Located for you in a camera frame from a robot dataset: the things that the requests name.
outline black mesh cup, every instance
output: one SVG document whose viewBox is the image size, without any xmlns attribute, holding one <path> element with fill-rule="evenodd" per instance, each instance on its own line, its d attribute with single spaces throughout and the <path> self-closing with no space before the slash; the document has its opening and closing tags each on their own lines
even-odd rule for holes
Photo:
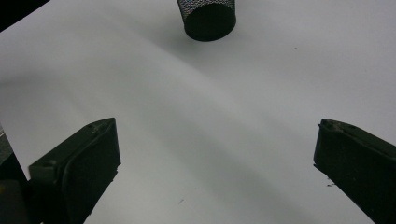
<svg viewBox="0 0 396 224">
<path fill-rule="evenodd" d="M 192 39 L 212 41 L 235 27 L 235 0 L 177 0 L 184 30 Z"/>
</svg>

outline white table surface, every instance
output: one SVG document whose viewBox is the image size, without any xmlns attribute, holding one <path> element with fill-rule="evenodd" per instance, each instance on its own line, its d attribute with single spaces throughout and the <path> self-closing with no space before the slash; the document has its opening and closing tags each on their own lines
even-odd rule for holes
<svg viewBox="0 0 396 224">
<path fill-rule="evenodd" d="M 176 0 L 51 0 L 0 34 L 24 171 L 114 117 L 122 165 L 86 223 L 373 223 L 313 166 L 317 124 L 396 144 L 396 1 L 236 1 L 221 40 Z"/>
</svg>

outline metal mesh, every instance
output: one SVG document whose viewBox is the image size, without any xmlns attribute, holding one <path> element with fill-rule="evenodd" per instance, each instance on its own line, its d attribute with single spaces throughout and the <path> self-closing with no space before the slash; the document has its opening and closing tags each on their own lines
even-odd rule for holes
<svg viewBox="0 0 396 224">
<path fill-rule="evenodd" d="M 183 21 L 198 7 L 222 4 L 235 11 L 235 0 L 177 0 Z"/>
</svg>

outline black object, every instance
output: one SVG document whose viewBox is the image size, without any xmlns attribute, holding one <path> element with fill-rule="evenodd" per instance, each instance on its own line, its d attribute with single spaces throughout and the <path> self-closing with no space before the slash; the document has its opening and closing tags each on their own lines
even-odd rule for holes
<svg viewBox="0 0 396 224">
<path fill-rule="evenodd" d="M 30 223 L 84 223 L 119 165 L 115 120 L 103 119 L 83 127 L 29 167 L 31 180 L 21 194 Z M 0 175 L 19 169 L 14 163 Z M 18 176 L 7 178 L 15 180 Z"/>
<path fill-rule="evenodd" d="M 17 157 L 8 142 L 7 136 L 0 126 L 0 180 L 17 180 L 22 187 L 27 184 L 26 176 Z"/>
<path fill-rule="evenodd" d="M 26 206 L 17 180 L 0 180 L 0 223 L 29 224 Z"/>
<path fill-rule="evenodd" d="M 184 30 L 192 39 L 212 41 L 230 33 L 236 24 L 234 0 L 177 0 Z"/>
<path fill-rule="evenodd" d="M 396 147 L 336 120 L 319 124 L 315 166 L 374 223 L 396 223 Z"/>
<path fill-rule="evenodd" d="M 23 19 L 49 0 L 4 0 L 0 3 L 0 32 Z"/>
</svg>

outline mesh pencil holder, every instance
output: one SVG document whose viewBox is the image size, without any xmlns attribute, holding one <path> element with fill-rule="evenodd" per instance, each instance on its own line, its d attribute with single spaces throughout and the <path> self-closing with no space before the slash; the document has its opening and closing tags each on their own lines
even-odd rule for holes
<svg viewBox="0 0 396 224">
<path fill-rule="evenodd" d="M 236 24 L 235 0 L 177 0 L 184 30 L 192 39 L 212 41 L 229 34 Z"/>
</svg>

